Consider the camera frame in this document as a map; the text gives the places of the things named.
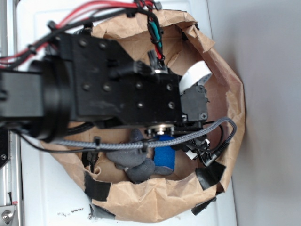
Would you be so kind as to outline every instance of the braided gray cable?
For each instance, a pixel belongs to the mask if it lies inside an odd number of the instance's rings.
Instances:
[[[173,146],[177,145],[192,139],[195,139],[197,137],[203,136],[212,130],[216,129],[220,124],[223,122],[229,122],[231,126],[233,127],[233,131],[230,133],[229,137],[227,138],[226,142],[230,142],[232,137],[237,131],[237,126],[235,122],[228,118],[223,117],[218,119],[216,122],[212,123],[211,126],[207,127],[206,129],[202,129],[197,132],[193,132],[181,137],[177,137],[172,140],[165,140],[165,141],[151,141],[147,143],[147,147],[154,148],[154,147],[164,147],[164,146]],[[57,141],[56,144],[58,145],[65,145],[65,146],[74,146],[74,147],[84,147],[84,148],[97,148],[97,149],[104,149],[104,150],[121,150],[121,149],[141,149],[143,148],[143,142],[138,141],[135,143],[127,143],[127,144],[104,144],[100,143],[98,146],[93,142],[84,142],[84,141],[72,141],[72,140],[62,140]]]

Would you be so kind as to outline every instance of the green wire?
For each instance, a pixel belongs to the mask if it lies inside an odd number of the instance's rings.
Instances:
[[[156,39],[160,41],[158,44],[159,44],[160,48],[162,48],[162,43],[161,43],[161,40],[160,40],[159,30],[156,26],[156,23],[151,21],[150,24],[151,24],[151,27],[152,27],[154,33],[155,33]]]

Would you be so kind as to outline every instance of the gray fabric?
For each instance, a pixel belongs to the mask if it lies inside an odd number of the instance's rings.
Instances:
[[[136,167],[126,170],[128,178],[135,182],[140,183],[151,177],[155,171],[155,163],[152,159],[146,158],[145,161]]]
[[[170,175],[173,173],[173,170],[167,166],[156,166],[154,174],[159,175]]]
[[[143,135],[138,129],[131,131],[130,142],[137,142],[143,139]],[[140,153],[139,149],[125,149],[107,153],[107,158],[118,165],[118,169],[122,167],[135,167],[143,163],[146,153]]]

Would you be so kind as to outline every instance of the crumpled paper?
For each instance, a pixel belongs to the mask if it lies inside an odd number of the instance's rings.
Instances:
[[[243,84],[214,49],[214,41],[197,29],[194,25],[196,21],[186,12],[161,10],[155,13],[164,29],[163,51],[166,65],[173,72],[183,75],[197,61],[205,60],[213,73],[205,85],[210,100],[208,121],[228,116],[237,124],[238,130],[229,147],[217,160],[226,166],[220,183],[204,191],[194,172],[201,164],[190,160],[181,151],[176,153],[175,171],[172,175],[165,178],[154,175],[152,179],[137,185],[129,182],[124,171],[116,169],[104,153],[99,153],[93,173],[89,167],[84,168],[81,154],[53,154],[83,190],[84,172],[89,172],[95,180],[113,183],[106,202],[92,200],[92,203],[115,214],[118,220],[160,222],[212,199],[217,191],[226,191],[245,131]],[[118,16],[94,27],[92,35],[116,39],[134,60],[148,62],[147,51],[153,49],[153,44],[150,42],[146,22],[146,17],[140,14],[134,18]],[[188,40],[182,39],[182,32]],[[226,132],[229,133],[232,128],[227,124],[224,126],[227,126]],[[93,141],[94,136],[100,136],[102,142],[127,142],[129,130],[93,128],[68,139]],[[216,144],[219,134],[212,133],[209,137]]]

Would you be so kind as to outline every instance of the gray wall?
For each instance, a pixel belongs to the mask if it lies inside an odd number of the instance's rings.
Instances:
[[[300,225],[301,0],[208,0],[213,40],[244,83],[233,174],[240,226]]]

